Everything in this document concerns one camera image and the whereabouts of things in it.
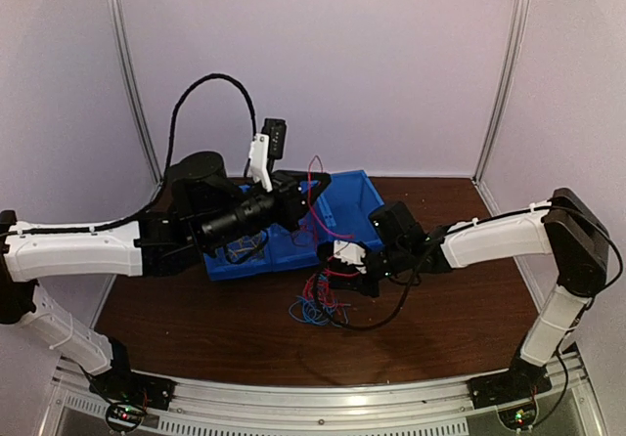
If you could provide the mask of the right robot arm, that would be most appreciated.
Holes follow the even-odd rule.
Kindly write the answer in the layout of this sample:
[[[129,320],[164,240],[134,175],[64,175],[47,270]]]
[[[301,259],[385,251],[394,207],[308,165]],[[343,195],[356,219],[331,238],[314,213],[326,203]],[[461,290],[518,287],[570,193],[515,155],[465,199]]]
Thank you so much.
[[[381,280],[404,272],[411,275],[405,285],[411,288],[422,274],[525,255],[553,257],[556,283],[501,374],[502,390],[511,398],[523,397],[538,383],[577,320],[612,284],[608,254],[617,248],[600,220],[567,188],[518,211],[440,226],[429,233],[402,202],[377,208],[370,222],[382,242],[379,250],[346,240],[318,246],[321,273],[331,288],[376,297]]]

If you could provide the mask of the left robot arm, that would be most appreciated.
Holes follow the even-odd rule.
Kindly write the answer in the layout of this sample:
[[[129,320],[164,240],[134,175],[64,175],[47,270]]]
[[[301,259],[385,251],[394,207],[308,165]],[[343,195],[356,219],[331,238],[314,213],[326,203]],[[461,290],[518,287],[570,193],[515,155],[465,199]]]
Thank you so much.
[[[279,225],[294,232],[331,183],[325,172],[278,170],[260,159],[243,189],[230,180],[223,157],[193,153],[165,172],[171,200],[148,205],[103,225],[35,225],[1,214],[1,323],[31,327],[102,383],[120,401],[141,390],[125,346],[76,321],[45,291],[40,279],[64,275],[127,277],[177,275],[243,237]]]

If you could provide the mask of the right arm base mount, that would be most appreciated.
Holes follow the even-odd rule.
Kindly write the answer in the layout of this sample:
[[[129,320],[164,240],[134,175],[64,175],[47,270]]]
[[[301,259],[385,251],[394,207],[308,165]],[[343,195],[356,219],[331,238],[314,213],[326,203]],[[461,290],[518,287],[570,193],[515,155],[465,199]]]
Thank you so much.
[[[550,391],[552,382],[543,373],[527,377],[507,370],[474,377],[468,388],[476,410],[494,408],[506,429],[521,432],[537,421],[537,397]]]

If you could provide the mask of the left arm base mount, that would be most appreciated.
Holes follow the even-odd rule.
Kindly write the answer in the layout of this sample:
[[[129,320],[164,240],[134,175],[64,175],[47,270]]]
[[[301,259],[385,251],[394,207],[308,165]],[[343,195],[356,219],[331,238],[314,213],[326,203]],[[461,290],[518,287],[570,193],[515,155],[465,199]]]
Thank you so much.
[[[157,417],[149,410],[167,411],[175,382],[163,377],[136,373],[130,383],[115,383],[102,375],[88,376],[89,390],[106,403],[104,420],[110,430],[127,434],[142,425],[153,425]]]

